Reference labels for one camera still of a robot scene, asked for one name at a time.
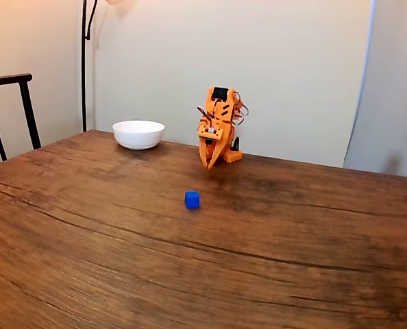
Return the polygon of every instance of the lamp pole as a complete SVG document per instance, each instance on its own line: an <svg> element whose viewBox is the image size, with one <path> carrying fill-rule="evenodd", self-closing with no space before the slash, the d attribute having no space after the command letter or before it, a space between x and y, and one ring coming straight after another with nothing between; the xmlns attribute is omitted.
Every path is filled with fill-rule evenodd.
<svg viewBox="0 0 407 329"><path fill-rule="evenodd" d="M82 8L82 124L86 131L86 0Z"/></svg>

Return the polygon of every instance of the floor lamp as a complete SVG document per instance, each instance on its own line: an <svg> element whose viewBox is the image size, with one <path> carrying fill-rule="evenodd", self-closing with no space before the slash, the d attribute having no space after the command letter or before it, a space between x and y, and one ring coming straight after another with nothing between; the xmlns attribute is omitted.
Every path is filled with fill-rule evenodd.
<svg viewBox="0 0 407 329"><path fill-rule="evenodd" d="M95 9L97 8L98 0L95 0L94 6L92 7L91 16L89 18L88 30L86 30L86 11L87 11L87 0L83 0L83 11L82 11L82 124L83 131L86 131L86 41L91 39L91 25L94 18ZM110 5L117 4L121 0L106 0Z"/></svg>

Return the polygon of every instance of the white bowl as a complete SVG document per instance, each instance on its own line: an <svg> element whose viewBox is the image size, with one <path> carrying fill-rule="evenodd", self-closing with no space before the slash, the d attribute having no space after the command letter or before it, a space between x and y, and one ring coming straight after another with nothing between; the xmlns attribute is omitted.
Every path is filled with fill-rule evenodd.
<svg viewBox="0 0 407 329"><path fill-rule="evenodd" d="M112 126L115 140L128 149L149 149L161 141L165 126L153 121L122 121Z"/></svg>

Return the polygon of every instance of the orange plastic part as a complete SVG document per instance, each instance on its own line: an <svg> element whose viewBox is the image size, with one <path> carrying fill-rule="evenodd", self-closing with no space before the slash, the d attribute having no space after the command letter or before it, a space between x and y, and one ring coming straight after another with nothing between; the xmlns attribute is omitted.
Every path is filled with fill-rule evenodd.
<svg viewBox="0 0 407 329"><path fill-rule="evenodd" d="M233 120L241 115L243 103L238 93L230 88L227 90L226 101L215 98L215 87L211 87L205 108L206 115L201 118L197 135L199 136L199 156L205 167L211 169L219 157L228 162L239 161L242 151L232 150L235 128Z"/></svg>

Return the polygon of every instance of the white backdrop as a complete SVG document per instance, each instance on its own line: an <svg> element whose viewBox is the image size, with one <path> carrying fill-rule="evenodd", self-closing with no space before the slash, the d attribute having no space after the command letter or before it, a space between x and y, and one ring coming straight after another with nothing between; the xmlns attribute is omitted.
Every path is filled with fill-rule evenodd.
<svg viewBox="0 0 407 329"><path fill-rule="evenodd" d="M366 0L99 2L90 96L96 127L150 119L197 144L210 86L233 87L251 114L251 154L342 166L367 45Z"/></svg>

